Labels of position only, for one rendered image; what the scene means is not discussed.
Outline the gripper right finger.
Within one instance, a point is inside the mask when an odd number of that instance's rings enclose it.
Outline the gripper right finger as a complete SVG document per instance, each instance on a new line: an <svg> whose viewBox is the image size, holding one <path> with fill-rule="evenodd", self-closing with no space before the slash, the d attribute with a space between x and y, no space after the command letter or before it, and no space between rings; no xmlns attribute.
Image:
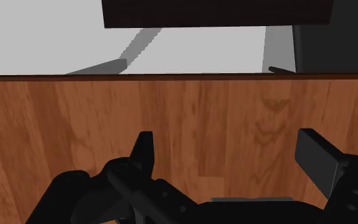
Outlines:
<svg viewBox="0 0 358 224"><path fill-rule="evenodd" d="M295 161L327 199L318 224L358 224L358 155L313 129L299 129Z"/></svg>

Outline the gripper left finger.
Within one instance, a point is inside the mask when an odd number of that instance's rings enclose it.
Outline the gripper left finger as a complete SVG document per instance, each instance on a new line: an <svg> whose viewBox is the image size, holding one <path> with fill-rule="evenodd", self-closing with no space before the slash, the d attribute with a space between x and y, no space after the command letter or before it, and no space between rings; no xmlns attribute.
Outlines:
<svg viewBox="0 0 358 224"><path fill-rule="evenodd" d="M164 179L152 179L153 133L139 133L129 157L55 176L25 224L197 224L199 205Z"/></svg>

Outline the dark grey cabinet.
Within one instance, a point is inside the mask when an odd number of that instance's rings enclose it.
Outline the dark grey cabinet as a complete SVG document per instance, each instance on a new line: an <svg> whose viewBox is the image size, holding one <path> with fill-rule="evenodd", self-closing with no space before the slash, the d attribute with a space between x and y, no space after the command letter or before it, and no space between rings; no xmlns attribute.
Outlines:
<svg viewBox="0 0 358 224"><path fill-rule="evenodd" d="M327 25L293 26L298 73L358 73L358 0L334 0Z"/></svg>

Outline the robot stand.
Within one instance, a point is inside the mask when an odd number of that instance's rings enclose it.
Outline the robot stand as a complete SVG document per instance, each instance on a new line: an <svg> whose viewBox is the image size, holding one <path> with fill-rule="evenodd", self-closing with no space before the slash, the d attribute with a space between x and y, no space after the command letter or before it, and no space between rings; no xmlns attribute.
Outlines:
<svg viewBox="0 0 358 224"><path fill-rule="evenodd" d="M334 0L101 0L105 28L325 25Z"/></svg>

